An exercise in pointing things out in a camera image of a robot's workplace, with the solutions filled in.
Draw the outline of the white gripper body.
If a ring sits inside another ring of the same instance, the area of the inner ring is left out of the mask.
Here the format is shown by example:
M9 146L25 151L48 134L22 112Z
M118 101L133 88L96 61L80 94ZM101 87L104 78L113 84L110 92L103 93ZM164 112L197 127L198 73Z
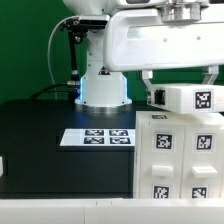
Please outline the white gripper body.
M120 11L105 28L103 63L110 71L223 65L224 4L195 22L164 22L155 8Z

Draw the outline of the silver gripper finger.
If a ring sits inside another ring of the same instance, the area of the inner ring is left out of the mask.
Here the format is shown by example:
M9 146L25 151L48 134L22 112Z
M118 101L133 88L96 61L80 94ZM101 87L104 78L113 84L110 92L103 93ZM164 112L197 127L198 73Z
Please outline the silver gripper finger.
M152 70L142 70L141 80L147 92L148 105L164 105L165 104L165 91L157 89L150 80L153 78Z
M219 75L219 66L218 65L206 66L203 69L203 75L204 75L203 84L213 85Z

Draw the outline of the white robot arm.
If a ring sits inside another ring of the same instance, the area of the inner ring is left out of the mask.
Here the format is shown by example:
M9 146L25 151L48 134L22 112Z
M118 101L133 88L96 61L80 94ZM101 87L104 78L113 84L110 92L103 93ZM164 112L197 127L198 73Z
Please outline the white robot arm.
M63 0L113 75L224 64L224 0Z

